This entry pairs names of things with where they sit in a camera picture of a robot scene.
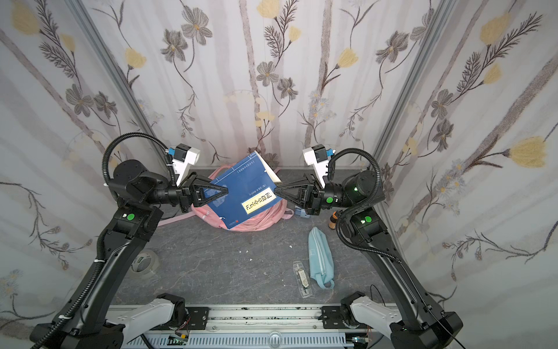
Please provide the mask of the blue paperback book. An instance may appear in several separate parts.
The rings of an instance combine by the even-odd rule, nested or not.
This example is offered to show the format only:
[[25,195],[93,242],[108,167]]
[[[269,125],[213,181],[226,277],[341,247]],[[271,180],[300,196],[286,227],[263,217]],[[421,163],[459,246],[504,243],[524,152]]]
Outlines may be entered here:
[[211,201],[208,207],[222,227],[233,230],[253,218],[274,215],[284,206],[275,194],[279,183],[277,174],[253,152],[211,181],[214,186],[228,189],[228,194]]

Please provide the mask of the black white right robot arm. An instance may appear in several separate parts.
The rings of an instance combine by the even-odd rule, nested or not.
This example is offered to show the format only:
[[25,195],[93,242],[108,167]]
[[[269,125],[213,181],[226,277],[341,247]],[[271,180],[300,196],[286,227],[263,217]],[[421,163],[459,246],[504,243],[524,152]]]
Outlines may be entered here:
[[[342,184],[335,183],[336,162],[349,154],[366,159],[369,169]],[[381,170],[375,158],[359,148],[336,152],[323,145],[306,148],[303,157],[314,174],[280,184],[276,195],[308,215],[336,209],[335,231],[341,243],[369,260],[397,306],[390,309],[363,292],[354,292],[341,301],[337,315],[323,312],[324,327],[369,327],[389,339],[394,348],[447,348],[456,343],[463,327],[461,318],[444,311],[424,289],[373,208],[384,200]]]

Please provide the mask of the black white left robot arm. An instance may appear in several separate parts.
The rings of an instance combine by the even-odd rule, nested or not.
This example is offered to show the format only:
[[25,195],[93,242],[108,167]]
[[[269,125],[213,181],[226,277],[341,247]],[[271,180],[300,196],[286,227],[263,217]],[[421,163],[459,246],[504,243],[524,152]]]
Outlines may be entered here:
[[[161,147],[169,176],[151,172],[135,159],[110,170],[116,146],[131,138],[144,138]],[[34,327],[30,340],[35,348],[120,348],[142,335],[140,325],[114,323],[106,315],[132,263],[154,235],[163,216],[162,205],[187,212],[228,194],[226,187],[188,172],[199,156],[196,148],[185,144],[170,148],[142,132],[123,134],[107,146],[101,170],[117,210],[98,236],[95,259],[74,294],[52,321]]]

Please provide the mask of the pink school backpack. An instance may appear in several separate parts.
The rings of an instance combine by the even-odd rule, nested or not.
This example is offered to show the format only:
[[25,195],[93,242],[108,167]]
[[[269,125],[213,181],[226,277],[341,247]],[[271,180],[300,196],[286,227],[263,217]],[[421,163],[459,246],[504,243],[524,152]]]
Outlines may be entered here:
[[[215,179],[215,177],[225,171],[227,168],[231,167],[234,164],[223,165],[215,170],[212,174],[210,174],[209,178],[211,180]],[[217,215],[211,211],[208,205],[194,207],[191,205],[190,210],[186,213],[187,217],[190,216],[197,216],[200,219],[207,222],[210,226],[214,228],[222,228],[228,231],[238,231],[238,232],[251,232],[251,231],[264,231],[265,229],[270,228],[272,225],[276,224],[282,219],[289,219],[293,216],[293,211],[287,207],[287,201],[282,199],[284,206],[279,209],[274,215],[267,214],[264,215],[262,219],[253,218],[249,220],[247,223],[243,225],[238,225],[233,230],[228,230],[220,225],[220,221],[217,219]]]

